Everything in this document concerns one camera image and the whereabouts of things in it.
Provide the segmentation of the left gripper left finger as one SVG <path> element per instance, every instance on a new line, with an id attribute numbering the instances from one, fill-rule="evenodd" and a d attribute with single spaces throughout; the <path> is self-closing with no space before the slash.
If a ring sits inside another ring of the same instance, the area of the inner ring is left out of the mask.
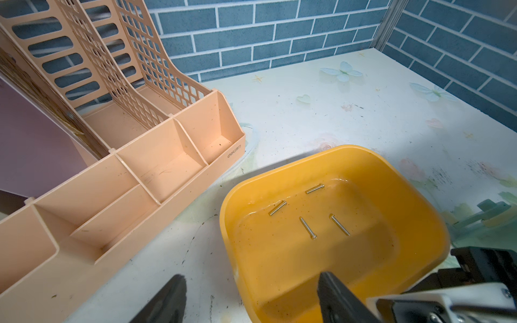
<path id="1" fill-rule="evenodd" d="M 173 276 L 145 307 L 130 321 L 182 322 L 187 305 L 187 280 L 183 275 Z"/>

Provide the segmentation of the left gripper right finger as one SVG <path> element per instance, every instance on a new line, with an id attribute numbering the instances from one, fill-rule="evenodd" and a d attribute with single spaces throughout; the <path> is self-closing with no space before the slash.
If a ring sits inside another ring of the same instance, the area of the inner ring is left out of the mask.
<path id="1" fill-rule="evenodd" d="M 319 276 L 317 295 L 323 322 L 380 322 L 331 272 Z"/>

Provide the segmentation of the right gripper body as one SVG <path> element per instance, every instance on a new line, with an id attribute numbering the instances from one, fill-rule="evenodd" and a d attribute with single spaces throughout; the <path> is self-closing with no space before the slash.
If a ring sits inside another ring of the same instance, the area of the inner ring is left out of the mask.
<path id="1" fill-rule="evenodd" d="M 451 254 L 459 267 L 402 294 L 371 297 L 367 308 L 382 322 L 515 322 L 516 252 L 463 247 Z"/>

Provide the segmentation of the long silver screw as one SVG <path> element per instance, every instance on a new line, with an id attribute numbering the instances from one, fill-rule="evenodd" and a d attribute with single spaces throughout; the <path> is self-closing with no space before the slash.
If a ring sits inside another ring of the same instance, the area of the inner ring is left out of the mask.
<path id="1" fill-rule="evenodd" d="M 336 224 L 336 226 L 347 236 L 350 236 L 351 234 L 349 231 L 341 224 L 341 222 L 335 217 L 335 215 L 331 214 L 330 219 Z"/>
<path id="2" fill-rule="evenodd" d="M 317 239 L 317 235 L 314 233 L 314 231 L 310 228 L 310 226 L 308 225 L 308 223 L 306 222 L 306 220 L 303 218 L 303 217 L 300 217 L 300 222 L 301 224 L 304 226 L 305 230 L 308 232 L 308 234 L 310 235 L 310 237 L 315 240 Z"/>
<path id="3" fill-rule="evenodd" d="M 287 202 L 286 201 L 281 201 L 278 205 L 276 205 L 272 210 L 270 210 L 268 212 L 269 216 L 272 216 L 274 215 L 275 213 L 277 213 L 282 207 L 284 207 L 285 205 L 287 205 Z"/>
<path id="4" fill-rule="evenodd" d="M 315 192 L 317 190 L 320 190 L 322 188 L 324 188 L 325 185 L 324 184 L 319 184 L 319 185 L 316 185 L 315 187 L 312 187 L 312 188 L 309 188 L 308 190 L 305 191 L 306 194 L 311 194 L 312 192 Z"/>

